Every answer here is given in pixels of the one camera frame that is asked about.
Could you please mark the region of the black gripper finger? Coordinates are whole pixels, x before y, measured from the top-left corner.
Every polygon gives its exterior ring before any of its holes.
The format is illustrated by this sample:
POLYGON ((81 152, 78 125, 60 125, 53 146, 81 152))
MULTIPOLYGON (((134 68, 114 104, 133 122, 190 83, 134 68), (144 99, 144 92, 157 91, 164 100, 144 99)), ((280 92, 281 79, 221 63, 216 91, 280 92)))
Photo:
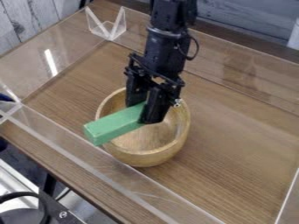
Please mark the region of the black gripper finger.
POLYGON ((125 105, 128 107, 145 100, 146 90, 145 80, 138 76, 129 75, 125 82, 125 105))
POLYGON ((160 87, 152 87, 144 104, 138 122, 144 124, 160 123, 170 107, 168 92, 160 87))

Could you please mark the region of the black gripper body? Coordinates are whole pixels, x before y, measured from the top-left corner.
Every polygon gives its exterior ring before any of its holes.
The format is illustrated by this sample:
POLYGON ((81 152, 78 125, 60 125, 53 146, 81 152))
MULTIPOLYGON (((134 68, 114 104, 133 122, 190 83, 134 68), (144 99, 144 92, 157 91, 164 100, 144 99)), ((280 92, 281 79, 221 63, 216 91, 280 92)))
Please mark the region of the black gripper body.
POLYGON ((138 76, 148 87, 160 87, 169 94, 170 105, 180 97, 184 81, 180 77, 184 64, 192 57, 188 55, 192 36, 186 28, 162 31, 149 27, 144 53, 129 54, 125 77, 138 76))

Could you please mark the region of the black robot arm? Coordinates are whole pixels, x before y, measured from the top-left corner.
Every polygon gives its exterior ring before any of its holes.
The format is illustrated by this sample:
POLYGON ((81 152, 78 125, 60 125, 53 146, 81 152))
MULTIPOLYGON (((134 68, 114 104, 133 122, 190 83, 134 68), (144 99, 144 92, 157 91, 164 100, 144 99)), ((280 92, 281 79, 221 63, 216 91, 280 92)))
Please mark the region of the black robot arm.
POLYGON ((196 0, 150 0, 149 6, 144 53, 132 52, 125 67, 125 105, 144 105, 138 118, 144 124, 161 122, 169 108, 180 103, 180 73, 196 57, 189 47, 198 44, 188 32, 197 14, 196 0))

